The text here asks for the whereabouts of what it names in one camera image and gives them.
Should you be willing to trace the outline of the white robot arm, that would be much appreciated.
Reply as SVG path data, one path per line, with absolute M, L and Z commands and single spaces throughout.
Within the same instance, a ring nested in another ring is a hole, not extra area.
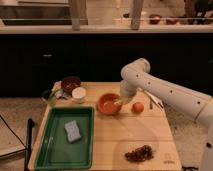
M 150 63 L 139 58 L 121 69 L 120 103 L 129 103 L 138 89 L 189 114 L 208 129 L 199 171 L 213 171 L 213 96 L 179 86 L 149 74 Z

